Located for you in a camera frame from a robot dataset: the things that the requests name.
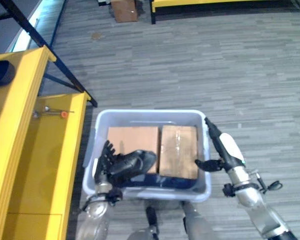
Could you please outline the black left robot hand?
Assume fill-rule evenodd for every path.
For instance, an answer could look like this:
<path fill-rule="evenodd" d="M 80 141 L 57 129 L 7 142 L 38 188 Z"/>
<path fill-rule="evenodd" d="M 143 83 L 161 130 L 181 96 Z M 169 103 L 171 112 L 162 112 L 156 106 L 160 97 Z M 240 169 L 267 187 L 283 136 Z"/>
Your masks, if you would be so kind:
<path fill-rule="evenodd" d="M 98 183 L 111 177 L 112 167 L 117 160 L 113 144 L 107 140 L 102 148 L 101 155 L 97 158 L 94 172 L 94 182 Z"/>

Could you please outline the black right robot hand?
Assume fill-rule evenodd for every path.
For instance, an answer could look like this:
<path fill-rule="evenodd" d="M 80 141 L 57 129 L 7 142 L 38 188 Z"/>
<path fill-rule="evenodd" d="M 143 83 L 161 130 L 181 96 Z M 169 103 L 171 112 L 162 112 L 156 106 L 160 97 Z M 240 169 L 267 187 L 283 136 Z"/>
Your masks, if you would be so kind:
<path fill-rule="evenodd" d="M 234 138 L 228 133 L 221 132 L 207 117 L 204 121 L 219 159 L 206 161 L 196 159 L 194 162 L 197 167 L 206 172 L 217 172 L 222 169 L 228 172 L 236 167 L 245 167 L 245 159 Z"/>

